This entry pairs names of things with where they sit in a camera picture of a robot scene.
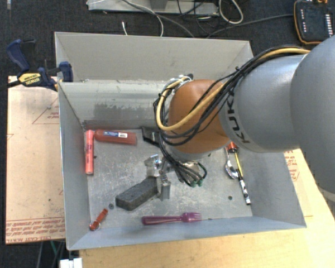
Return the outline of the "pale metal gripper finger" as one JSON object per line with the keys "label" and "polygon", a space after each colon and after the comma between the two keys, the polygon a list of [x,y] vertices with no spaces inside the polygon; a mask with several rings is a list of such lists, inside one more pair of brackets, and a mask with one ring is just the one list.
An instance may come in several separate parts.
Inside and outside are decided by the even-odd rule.
{"label": "pale metal gripper finger", "polygon": [[158,154],[154,154],[146,159],[144,164],[146,166],[147,177],[157,178],[160,175],[159,170],[161,168],[161,163],[162,161],[159,159]]}
{"label": "pale metal gripper finger", "polygon": [[171,182],[167,177],[159,177],[157,179],[158,197],[161,201],[170,199]]}

